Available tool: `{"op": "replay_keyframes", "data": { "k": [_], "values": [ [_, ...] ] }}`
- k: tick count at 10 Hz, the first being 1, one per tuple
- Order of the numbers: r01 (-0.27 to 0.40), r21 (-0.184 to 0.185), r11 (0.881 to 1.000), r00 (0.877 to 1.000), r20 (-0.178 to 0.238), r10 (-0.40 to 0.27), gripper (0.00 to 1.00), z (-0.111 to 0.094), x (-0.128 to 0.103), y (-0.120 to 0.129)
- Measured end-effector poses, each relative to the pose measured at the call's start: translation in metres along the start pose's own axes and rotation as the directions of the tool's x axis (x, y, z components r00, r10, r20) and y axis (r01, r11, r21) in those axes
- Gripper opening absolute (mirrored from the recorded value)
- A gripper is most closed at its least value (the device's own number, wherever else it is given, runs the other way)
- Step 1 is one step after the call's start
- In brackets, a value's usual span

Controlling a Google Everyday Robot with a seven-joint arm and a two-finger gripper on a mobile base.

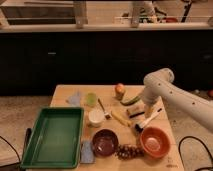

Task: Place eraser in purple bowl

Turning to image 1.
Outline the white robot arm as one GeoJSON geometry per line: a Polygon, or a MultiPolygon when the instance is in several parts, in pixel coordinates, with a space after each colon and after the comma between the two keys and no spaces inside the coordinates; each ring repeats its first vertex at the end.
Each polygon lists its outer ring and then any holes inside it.
{"type": "Polygon", "coordinates": [[[173,81],[174,73],[169,68],[147,74],[143,79],[141,100],[151,107],[156,104],[159,97],[162,97],[213,133],[213,102],[174,86],[173,81]]]}

